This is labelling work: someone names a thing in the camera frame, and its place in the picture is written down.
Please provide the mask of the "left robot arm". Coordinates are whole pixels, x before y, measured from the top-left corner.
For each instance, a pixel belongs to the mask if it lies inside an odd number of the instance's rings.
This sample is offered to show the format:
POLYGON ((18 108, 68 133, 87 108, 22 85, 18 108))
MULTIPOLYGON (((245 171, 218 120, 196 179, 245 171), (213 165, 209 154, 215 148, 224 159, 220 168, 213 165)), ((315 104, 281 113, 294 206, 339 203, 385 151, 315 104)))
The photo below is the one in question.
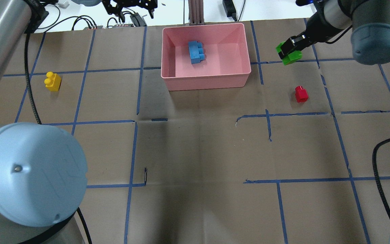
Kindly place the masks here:
MULTIPOLYGON (((48 12, 38 0, 0 0, 0 80, 22 34, 48 12)), ((88 170, 67 131, 36 123, 0 125, 0 244, 83 244, 77 223, 88 170)))

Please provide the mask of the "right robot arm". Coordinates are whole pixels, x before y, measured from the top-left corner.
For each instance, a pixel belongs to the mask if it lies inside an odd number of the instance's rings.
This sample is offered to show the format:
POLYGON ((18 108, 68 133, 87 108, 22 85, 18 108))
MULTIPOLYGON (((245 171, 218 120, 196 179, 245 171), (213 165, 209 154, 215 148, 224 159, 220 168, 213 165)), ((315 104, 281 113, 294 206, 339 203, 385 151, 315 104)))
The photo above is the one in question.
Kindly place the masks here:
POLYGON ((301 52, 316 43, 334 44, 349 30, 352 56, 362 65, 390 62, 390 0, 297 0, 313 4, 316 12, 305 29, 276 47, 284 65, 301 59, 301 52))

